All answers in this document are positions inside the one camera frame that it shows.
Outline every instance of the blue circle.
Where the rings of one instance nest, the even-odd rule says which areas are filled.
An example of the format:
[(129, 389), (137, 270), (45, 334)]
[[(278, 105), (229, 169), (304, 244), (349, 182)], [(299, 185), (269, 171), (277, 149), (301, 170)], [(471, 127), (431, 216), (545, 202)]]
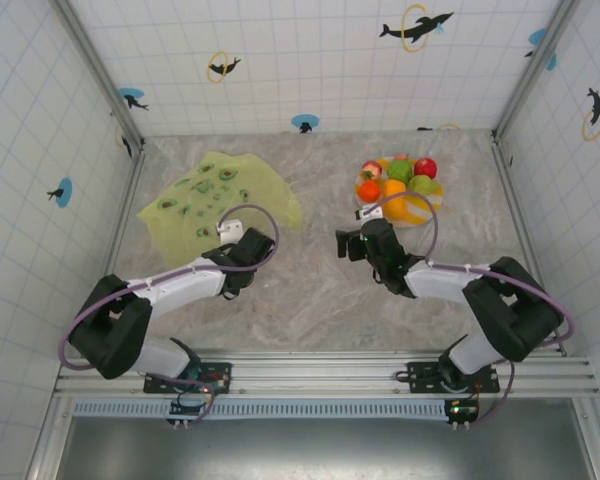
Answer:
[(71, 200), (71, 193), (73, 193), (73, 184), (71, 183), (71, 179), (69, 177), (64, 177), (60, 180), (58, 184), (58, 188), (63, 190), (62, 195), (56, 197), (56, 204), (60, 208), (64, 208), (69, 205), (69, 200)]
[(310, 113), (301, 113), (291, 119), (291, 124), (295, 127), (300, 128), (303, 123), (308, 123), (311, 128), (315, 128), (320, 123), (320, 119)]
[(123, 97), (125, 95), (131, 95), (135, 99), (144, 97), (144, 92), (137, 88), (129, 88), (129, 87), (119, 88), (118, 92), (120, 92), (120, 95), (122, 95)]

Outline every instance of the red apple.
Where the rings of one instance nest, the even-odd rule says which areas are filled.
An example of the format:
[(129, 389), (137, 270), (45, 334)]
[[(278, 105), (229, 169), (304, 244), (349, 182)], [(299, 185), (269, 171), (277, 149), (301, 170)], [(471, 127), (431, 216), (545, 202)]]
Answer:
[(416, 162), (413, 173), (414, 175), (426, 175), (433, 180), (438, 173), (438, 166), (433, 161), (433, 158), (424, 157)]
[(377, 180), (382, 175), (382, 166), (373, 160), (362, 166), (360, 176), (365, 180)]

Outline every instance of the fruit bowl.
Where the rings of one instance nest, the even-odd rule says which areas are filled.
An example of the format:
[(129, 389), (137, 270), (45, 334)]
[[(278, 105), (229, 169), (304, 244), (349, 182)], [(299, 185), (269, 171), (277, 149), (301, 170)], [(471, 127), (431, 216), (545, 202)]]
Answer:
[[(410, 157), (408, 157), (407, 159), (409, 160), (409, 162), (411, 163), (412, 166), (415, 165), (415, 163), (416, 163), (415, 159), (410, 158)], [(382, 186), (382, 183), (384, 183), (389, 178), (387, 176), (386, 166), (391, 164), (392, 161), (393, 161), (393, 157), (382, 157), (382, 158), (376, 159), (376, 162), (380, 163), (383, 166), (382, 175), (380, 177), (380, 180), (378, 181), (378, 183), (380, 183), (381, 186)], [(380, 200), (382, 200), (384, 198), (383, 195), (380, 195), (380, 198), (376, 202), (367, 203), (367, 202), (363, 201), (358, 196), (358, 189), (360, 188), (360, 186), (363, 183), (364, 183), (363, 178), (359, 174), (356, 175), (355, 195), (356, 195), (356, 201), (358, 202), (358, 205), (360, 205), (361, 207), (370, 206), (370, 205), (373, 205), (373, 204), (379, 202)], [(433, 204), (433, 207), (436, 209), (436, 211), (438, 211), (438, 210), (440, 210), (440, 207), (442, 206), (442, 201), (444, 200), (444, 188), (441, 186), (435, 192), (433, 192), (429, 195), (426, 195), (426, 197), (427, 197), (427, 200), (429, 200)], [(395, 227), (400, 227), (400, 228), (417, 227), (418, 225), (423, 225), (423, 224), (427, 223), (433, 217), (433, 215), (431, 214), (431, 211), (429, 210), (429, 207), (427, 207), (427, 204), (422, 199), (417, 198), (417, 197), (405, 196), (404, 201), (407, 204), (407, 209), (403, 215), (392, 216), (390, 214), (387, 214), (388, 212), (385, 209), (383, 209), (385, 218), (387, 220), (389, 220)]]

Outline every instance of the ventilation grille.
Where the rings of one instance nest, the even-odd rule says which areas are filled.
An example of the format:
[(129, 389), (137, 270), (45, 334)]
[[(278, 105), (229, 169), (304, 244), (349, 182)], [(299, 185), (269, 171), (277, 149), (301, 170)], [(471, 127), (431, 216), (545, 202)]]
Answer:
[[(196, 405), (198, 402), (182, 402)], [(170, 414), (171, 400), (111, 399), (79, 400), (74, 415), (78, 417), (116, 418), (195, 418)], [(224, 398), (216, 401), (209, 420), (263, 418), (412, 418), (446, 420), (443, 400), (253, 400)]]

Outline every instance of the grid pattern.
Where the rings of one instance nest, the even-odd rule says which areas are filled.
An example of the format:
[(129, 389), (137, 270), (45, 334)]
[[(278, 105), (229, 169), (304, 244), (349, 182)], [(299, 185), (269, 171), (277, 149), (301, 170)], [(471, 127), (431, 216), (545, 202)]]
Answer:
[[(417, 53), (379, 38), (385, 23), (400, 29), (412, 1), (72, 3), (118, 86), (145, 93), (149, 112), (131, 113), (152, 136), (294, 131), (300, 113), (323, 131), (494, 128), (528, 65), (529, 36), (558, 0), (423, 1), (426, 15), (453, 16)], [(241, 61), (214, 84), (207, 67), (219, 51)]]
[(600, 1), (576, 13), (558, 58), (508, 139), (512, 176), (547, 287), (579, 319), (571, 349), (588, 352), (600, 383), (600, 136), (582, 134), (588, 90), (600, 93)]
[(114, 130), (48, 2), (0, 1), (0, 478), (26, 472), (61, 328), (103, 269), (131, 167)]

